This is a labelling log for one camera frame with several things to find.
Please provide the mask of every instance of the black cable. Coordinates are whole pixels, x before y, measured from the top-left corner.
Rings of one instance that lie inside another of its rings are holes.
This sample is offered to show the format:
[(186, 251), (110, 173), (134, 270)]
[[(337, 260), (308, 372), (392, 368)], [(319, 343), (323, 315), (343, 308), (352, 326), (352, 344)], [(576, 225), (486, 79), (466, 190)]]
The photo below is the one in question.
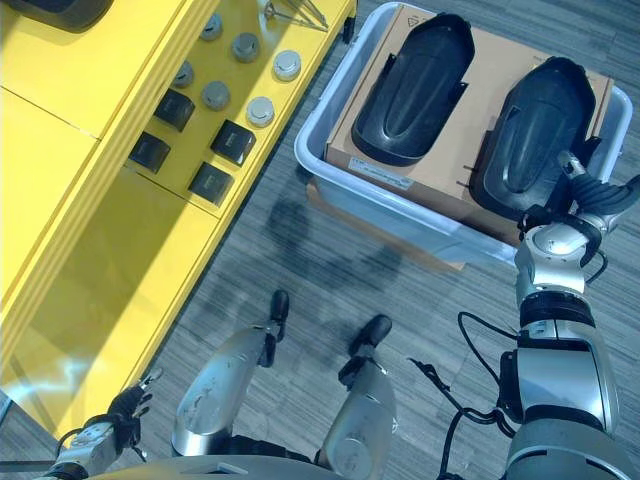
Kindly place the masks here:
[(609, 266), (609, 258), (607, 258), (607, 254), (602, 250), (598, 250), (596, 253), (600, 255), (600, 258), (602, 258), (602, 265), (600, 266), (600, 270), (591, 275), (591, 278), (585, 282), (587, 285), (591, 285), (595, 280), (597, 280), (597, 278), (602, 275)]
[(449, 402), (455, 407), (458, 412), (462, 412), (461, 414), (467, 417), (469, 420), (479, 423), (481, 425), (491, 425), (494, 423), (493, 416), (491, 413), (482, 413), (476, 410), (475, 408), (465, 408), (455, 399), (453, 395), (451, 395), (450, 390), (451, 387), (446, 385), (436, 372), (436, 369), (433, 365), (422, 363), (413, 358), (409, 358), (409, 361), (412, 362), (418, 369), (422, 372), (422, 374), (427, 377), (431, 382), (435, 385), (435, 387), (442, 393)]
[(460, 312), (458, 313), (458, 322), (460, 322), (460, 317), (465, 316), (465, 317), (469, 317), (471, 320), (475, 320), (476, 322), (478, 322), (480, 325), (483, 325), (485, 327), (487, 327), (490, 330), (493, 330), (496, 333), (499, 333), (500, 335), (503, 335), (507, 338), (510, 338), (511, 340), (517, 340), (518, 337), (516, 335), (514, 335), (513, 333), (509, 333), (506, 330), (502, 330), (501, 328), (496, 327), (495, 325), (492, 325), (491, 323), (487, 322), (486, 320), (483, 320), (482, 318), (480, 318), (477, 315), (474, 315), (473, 313), (469, 313), (469, 312)]
[(491, 374), (491, 376), (493, 377), (493, 379), (496, 381), (496, 383), (498, 385), (500, 385), (500, 378), (498, 377), (498, 374), (495, 372), (495, 370), (493, 368), (491, 368), (491, 366), (486, 362), (486, 360), (484, 358), (482, 358), (482, 355), (480, 355), (480, 352), (478, 352), (478, 350), (476, 349), (475, 345), (473, 344), (473, 342), (471, 341), (471, 339), (469, 338), (469, 335), (467, 334), (467, 329), (464, 328), (464, 322), (462, 321), (462, 319), (465, 316), (469, 316), (469, 318), (473, 318), (474, 320), (476, 318), (479, 319), (479, 317), (476, 317), (475, 315), (473, 315), (472, 313), (468, 313), (468, 312), (460, 312), (458, 313), (458, 327), (460, 327), (460, 331), (462, 332), (462, 336), (464, 337), (464, 340), (467, 342), (467, 345), (469, 346), (469, 348), (471, 349), (471, 351), (473, 352), (473, 354), (476, 356), (476, 358), (480, 361), (480, 363), (482, 364), (482, 366), (484, 368), (487, 369), (487, 371)]
[(469, 410), (471, 409), (465, 408), (463, 410), (458, 410), (453, 416), (451, 423), (449, 424), (449, 430), (447, 430), (447, 436), (444, 439), (444, 447), (442, 447), (442, 459), (440, 460), (440, 473), (438, 475), (438, 478), (441, 478), (447, 473), (447, 469), (449, 467), (449, 454), (451, 453), (451, 443), (453, 442), (453, 434), (456, 432), (456, 428), (458, 428), (460, 419), (463, 417), (465, 412), (468, 412)]
[(131, 450), (136, 452), (136, 454), (138, 455), (138, 457), (140, 457), (140, 460), (142, 460), (143, 463), (147, 463), (147, 454), (145, 452), (143, 452), (140, 448), (136, 447), (135, 445), (131, 447)]
[(58, 445), (56, 445), (56, 458), (60, 456), (60, 452), (62, 451), (62, 446), (64, 445), (64, 442), (67, 440), (67, 438), (69, 438), (71, 435), (76, 435), (81, 431), (82, 431), (82, 428), (74, 428), (73, 430), (68, 431), (62, 436), (62, 438), (58, 441)]
[(442, 475), (438, 475), (436, 480), (464, 480), (464, 478), (457, 473), (445, 472)]
[(509, 425), (507, 419), (504, 417), (504, 414), (500, 410), (495, 410), (496, 413), (496, 425), (498, 425), (498, 429), (504, 433), (504, 435), (508, 438), (513, 438), (516, 434), (516, 431)]

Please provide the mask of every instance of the yellow shelf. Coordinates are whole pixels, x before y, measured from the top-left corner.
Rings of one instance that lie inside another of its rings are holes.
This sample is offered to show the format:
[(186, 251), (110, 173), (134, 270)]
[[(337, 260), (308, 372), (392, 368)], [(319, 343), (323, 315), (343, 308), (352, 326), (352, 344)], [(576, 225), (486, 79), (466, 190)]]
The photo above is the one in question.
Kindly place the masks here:
[(115, 0), (81, 34), (0, 4), (3, 365), (216, 4)]
[(217, 224), (121, 168), (23, 334), (3, 391), (57, 437), (103, 413), (153, 355)]
[[(223, 0), (217, 9), (222, 37), (195, 41), (187, 56), (196, 80), (178, 91), (196, 109), (186, 128), (179, 133), (147, 115), (144, 130), (171, 147), (169, 156), (158, 174), (131, 161), (119, 169), (3, 372), (2, 389), (55, 436), (103, 412), (148, 365), (355, 8), (354, 0), (315, 3), (327, 17), (328, 33), (275, 19), (266, 23), (255, 0), (242, 8)], [(238, 64), (230, 44), (246, 31), (258, 35), (262, 50), (254, 63)], [(302, 57), (300, 75), (289, 83), (271, 73), (274, 55), (286, 49)], [(231, 90), (231, 103), (221, 112), (200, 100), (202, 86), (212, 80)], [(257, 95), (270, 97), (276, 111), (262, 129), (245, 120), (246, 105)], [(242, 166), (209, 149), (225, 118), (256, 135)], [(233, 177), (219, 206), (188, 191), (202, 162)]]

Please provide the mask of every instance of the gray carpet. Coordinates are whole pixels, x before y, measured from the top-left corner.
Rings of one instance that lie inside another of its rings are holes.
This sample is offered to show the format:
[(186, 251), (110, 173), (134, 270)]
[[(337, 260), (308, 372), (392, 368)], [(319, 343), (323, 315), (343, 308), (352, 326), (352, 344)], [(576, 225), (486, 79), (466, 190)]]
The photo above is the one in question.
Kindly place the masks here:
[[(357, 28), (378, 3), (359, 2)], [(474, 26), (569, 56), (613, 77), (640, 105), (640, 5), (635, 0), (414, 3), (460, 14)], [(165, 369), (165, 375), (143, 421), (143, 447), (151, 459), (170, 455), (173, 414), (199, 368), (232, 332), (265, 317), (276, 288), (287, 289), (292, 299), (288, 337), (278, 347), (274, 368), (256, 373), (237, 433), (313, 456), (346, 396), (336, 373), (347, 358), (347, 343), (360, 325), (380, 312), (395, 321), (380, 354), (393, 376), (400, 423), (386, 478), (435, 478), (454, 413), (409, 364), (408, 356), (434, 363), (463, 403), (486, 410), (495, 402), (496, 388), (466, 348), (456, 314), (464, 309), (496, 323), (517, 325), (514, 271), (468, 265), (461, 273), (430, 273), (307, 203), (306, 178), (296, 168), (293, 142), (345, 51), (340, 43), (330, 52), (244, 210), (158, 352), (154, 363)], [(635, 163), (639, 155), (640, 117), (636, 116), (614, 179), (626, 181), (640, 173)], [(619, 385), (617, 438), (640, 469), (640, 300), (634, 293), (640, 280), (638, 212), (636, 208), (607, 241), (609, 269), (588, 296)], [(512, 348), (497, 335), (475, 326), (470, 330), (479, 350), (495, 366), (500, 354)], [(48, 458), (54, 445), (16, 406), (0, 427), (2, 460)], [(498, 478), (508, 445), (495, 427), (463, 421), (450, 470), (469, 480)], [(117, 466), (137, 462), (129, 452)]]

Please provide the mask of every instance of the white plastic bin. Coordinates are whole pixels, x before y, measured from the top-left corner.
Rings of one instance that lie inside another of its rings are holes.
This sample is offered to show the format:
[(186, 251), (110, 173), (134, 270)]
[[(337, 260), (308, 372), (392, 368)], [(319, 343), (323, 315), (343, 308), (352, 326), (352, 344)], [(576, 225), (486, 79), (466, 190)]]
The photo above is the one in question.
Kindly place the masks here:
[[(369, 15), (338, 66), (320, 101), (300, 129), (295, 155), (316, 178), (322, 198), (429, 254), (447, 262), (513, 263), (515, 249), (460, 222), (341, 170), (322, 158), (329, 134), (338, 120), (378, 40), (401, 3), (386, 3)], [(602, 142), (589, 171), (608, 180), (629, 127), (633, 108), (629, 97), (613, 87), (600, 131)]]

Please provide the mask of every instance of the robot leg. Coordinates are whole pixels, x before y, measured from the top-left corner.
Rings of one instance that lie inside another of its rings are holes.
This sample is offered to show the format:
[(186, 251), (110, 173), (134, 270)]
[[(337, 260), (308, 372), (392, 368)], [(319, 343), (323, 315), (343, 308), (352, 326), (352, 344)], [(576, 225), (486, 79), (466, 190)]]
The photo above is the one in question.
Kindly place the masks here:
[(177, 454), (213, 454), (231, 436), (256, 366), (270, 367), (273, 363), (288, 309), (286, 292), (277, 291), (266, 326), (235, 333), (213, 354), (178, 406), (171, 435)]
[(378, 480), (396, 427), (395, 396), (375, 346), (391, 329), (382, 315), (371, 320), (349, 348), (353, 354), (340, 371), (349, 396), (333, 422), (316, 463), (349, 480)]

